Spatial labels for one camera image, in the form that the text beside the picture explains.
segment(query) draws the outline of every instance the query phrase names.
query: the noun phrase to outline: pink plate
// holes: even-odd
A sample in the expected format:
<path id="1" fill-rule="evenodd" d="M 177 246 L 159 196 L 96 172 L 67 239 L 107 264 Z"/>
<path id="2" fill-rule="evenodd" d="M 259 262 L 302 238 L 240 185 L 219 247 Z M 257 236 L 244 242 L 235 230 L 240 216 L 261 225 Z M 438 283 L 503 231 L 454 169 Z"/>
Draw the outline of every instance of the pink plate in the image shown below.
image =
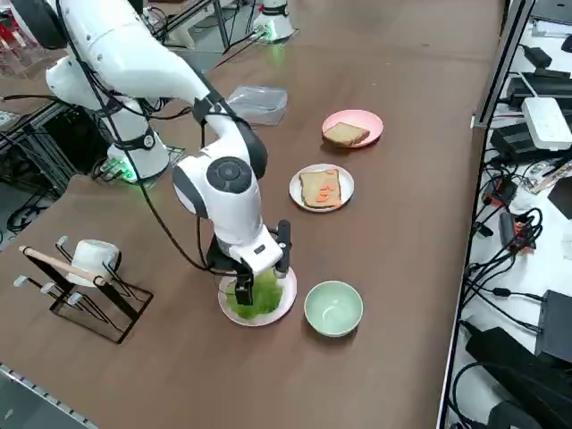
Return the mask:
<path id="1" fill-rule="evenodd" d="M 326 119 L 322 125 L 322 134 L 338 122 L 345 122 L 349 125 L 369 130 L 369 137 L 364 141 L 349 147 L 350 149 L 371 145 L 383 134 L 383 121 L 379 116 L 372 114 L 367 110 L 342 110 L 328 116 L 328 119 Z"/>

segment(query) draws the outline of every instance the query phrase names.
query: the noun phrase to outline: light green bowl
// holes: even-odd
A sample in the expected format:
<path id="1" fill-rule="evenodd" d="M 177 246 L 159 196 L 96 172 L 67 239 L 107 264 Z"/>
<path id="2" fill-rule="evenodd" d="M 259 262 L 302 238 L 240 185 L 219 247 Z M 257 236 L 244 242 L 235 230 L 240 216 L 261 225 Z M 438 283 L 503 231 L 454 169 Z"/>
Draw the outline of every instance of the light green bowl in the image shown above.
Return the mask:
<path id="1" fill-rule="evenodd" d="M 335 280 L 315 286 L 304 302 L 306 319 L 328 337 L 342 337 L 358 326 L 364 303 L 357 290 Z"/>

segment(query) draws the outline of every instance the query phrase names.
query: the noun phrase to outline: bread slice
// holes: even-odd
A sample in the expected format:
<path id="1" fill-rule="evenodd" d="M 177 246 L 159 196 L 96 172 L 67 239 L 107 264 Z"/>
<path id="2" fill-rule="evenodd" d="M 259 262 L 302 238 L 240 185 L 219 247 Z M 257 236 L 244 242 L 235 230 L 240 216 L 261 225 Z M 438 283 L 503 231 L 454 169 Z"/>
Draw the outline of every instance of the bread slice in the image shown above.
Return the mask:
<path id="1" fill-rule="evenodd" d="M 299 178 L 304 206 L 329 208 L 341 204 L 340 172 L 337 169 L 303 172 Z"/>
<path id="2" fill-rule="evenodd" d="M 334 145 L 351 147 L 367 139 L 369 130 L 338 122 L 324 133 L 324 137 Z"/>

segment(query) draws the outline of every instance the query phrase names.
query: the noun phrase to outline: brown table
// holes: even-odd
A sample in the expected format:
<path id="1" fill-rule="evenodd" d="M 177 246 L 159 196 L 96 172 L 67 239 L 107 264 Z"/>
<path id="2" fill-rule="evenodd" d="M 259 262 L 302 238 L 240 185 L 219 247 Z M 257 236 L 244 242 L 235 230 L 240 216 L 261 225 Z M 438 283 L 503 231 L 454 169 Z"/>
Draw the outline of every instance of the brown table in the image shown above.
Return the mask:
<path id="1" fill-rule="evenodd" d="M 289 93 L 282 122 L 257 129 L 270 155 L 265 221 L 287 218 L 293 228 L 299 297 L 283 320 L 262 329 L 229 322 L 212 277 L 185 263 L 135 188 L 75 178 L 0 256 L 0 360 L 102 428 L 409 429 L 436 421 L 477 179 L 469 121 L 501 5 L 290 6 L 301 31 L 285 48 L 252 46 L 209 74 L 225 96 L 239 84 Z M 348 154 L 322 147 L 323 119 L 343 108 L 380 114 L 382 140 Z M 156 127 L 168 144 L 198 147 L 192 118 Z M 292 174 L 318 162 L 355 179 L 340 211 L 311 214 L 290 201 Z M 194 216 L 169 173 L 151 197 L 197 257 Z M 124 277 L 155 293 L 121 346 L 50 315 L 36 290 L 11 286 L 23 273 L 41 279 L 18 246 L 55 255 L 64 234 L 116 243 Z M 365 301 L 362 324 L 345 339 L 321 338 L 303 320 L 303 298 L 327 279 L 349 282 Z"/>

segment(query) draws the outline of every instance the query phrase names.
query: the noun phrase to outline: power strip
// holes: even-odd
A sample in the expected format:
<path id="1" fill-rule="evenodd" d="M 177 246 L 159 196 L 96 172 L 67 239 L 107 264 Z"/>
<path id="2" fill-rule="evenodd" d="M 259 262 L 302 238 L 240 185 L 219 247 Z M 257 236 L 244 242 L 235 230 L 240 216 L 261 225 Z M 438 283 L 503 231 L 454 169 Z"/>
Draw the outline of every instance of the power strip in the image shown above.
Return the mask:
<path id="1" fill-rule="evenodd" d="M 554 98 L 525 98 L 522 112 L 536 147 L 566 150 L 572 146 L 572 132 Z"/>

